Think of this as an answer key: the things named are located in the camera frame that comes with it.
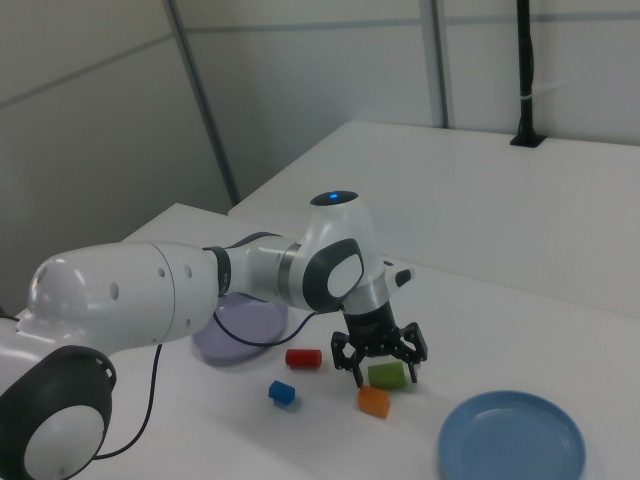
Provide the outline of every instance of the plate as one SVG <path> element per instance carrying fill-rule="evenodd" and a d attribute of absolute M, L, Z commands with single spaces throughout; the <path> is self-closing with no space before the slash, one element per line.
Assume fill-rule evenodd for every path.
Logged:
<path fill-rule="evenodd" d="M 440 430 L 440 466 L 449 480 L 577 480 L 586 450 L 563 410 L 523 392 L 465 401 Z"/>
<path fill-rule="evenodd" d="M 216 313 L 227 330 L 251 342 L 273 342 L 287 326 L 287 307 L 239 293 L 220 298 Z M 193 343 L 204 357 L 218 361 L 241 360 L 264 349 L 234 340 L 222 331 L 213 318 L 205 328 L 193 335 Z"/>

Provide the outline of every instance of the blue plate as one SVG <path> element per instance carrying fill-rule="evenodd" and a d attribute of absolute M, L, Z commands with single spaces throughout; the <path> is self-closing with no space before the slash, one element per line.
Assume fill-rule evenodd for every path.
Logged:
<path fill-rule="evenodd" d="M 585 446 L 571 417 L 522 392 L 489 392 L 451 412 L 440 430 L 449 480 L 577 480 Z"/>

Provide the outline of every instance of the blue block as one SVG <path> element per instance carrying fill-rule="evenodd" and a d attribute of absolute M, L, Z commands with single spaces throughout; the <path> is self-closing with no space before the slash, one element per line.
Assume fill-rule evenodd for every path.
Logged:
<path fill-rule="evenodd" d="M 269 387 L 269 398 L 284 405 L 290 405 L 296 397 L 296 389 L 291 385 L 275 380 Z"/>

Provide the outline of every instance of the orange block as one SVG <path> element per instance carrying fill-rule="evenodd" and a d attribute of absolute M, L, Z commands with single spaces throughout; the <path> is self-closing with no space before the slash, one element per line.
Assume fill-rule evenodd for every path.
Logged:
<path fill-rule="evenodd" d="M 363 385 L 358 393 L 358 406 L 364 413 L 374 417 L 387 418 L 391 401 L 386 391 Z"/>

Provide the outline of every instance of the purple plate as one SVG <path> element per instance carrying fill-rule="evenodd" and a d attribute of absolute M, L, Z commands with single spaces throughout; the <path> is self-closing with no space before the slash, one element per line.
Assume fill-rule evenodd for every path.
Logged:
<path fill-rule="evenodd" d="M 287 326 L 287 307 L 240 293 L 220 298 L 216 313 L 231 333 L 251 342 L 273 342 Z M 213 318 L 206 327 L 193 335 L 193 343 L 203 356 L 211 360 L 240 360 L 264 348 L 235 341 L 222 331 Z"/>

